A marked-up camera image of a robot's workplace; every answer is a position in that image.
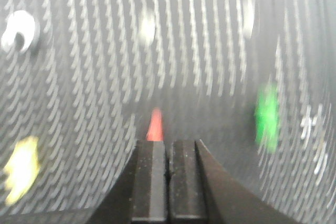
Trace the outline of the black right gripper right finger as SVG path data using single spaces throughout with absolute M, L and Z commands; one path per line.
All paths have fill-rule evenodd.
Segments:
M 201 140 L 172 145 L 169 214 L 171 223 L 296 223 L 235 180 Z

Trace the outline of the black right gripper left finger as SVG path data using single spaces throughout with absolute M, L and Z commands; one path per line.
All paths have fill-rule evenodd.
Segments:
M 166 153 L 163 142 L 144 141 L 140 145 L 131 223 L 167 223 Z

